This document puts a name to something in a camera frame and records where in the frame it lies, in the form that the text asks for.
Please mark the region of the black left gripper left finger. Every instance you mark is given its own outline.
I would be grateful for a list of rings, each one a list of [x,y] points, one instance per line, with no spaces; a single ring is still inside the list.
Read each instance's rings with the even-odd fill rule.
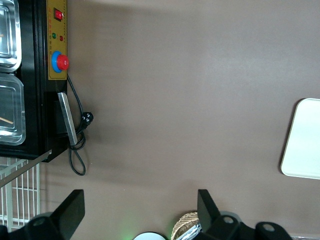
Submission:
[[[70,240],[85,216],[83,189],[73,190],[51,214],[51,220],[64,240]]]

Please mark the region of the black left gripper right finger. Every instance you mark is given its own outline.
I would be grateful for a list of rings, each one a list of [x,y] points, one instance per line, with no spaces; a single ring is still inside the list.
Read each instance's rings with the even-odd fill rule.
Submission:
[[[197,215],[204,232],[208,231],[221,213],[207,189],[199,189],[197,193]]]

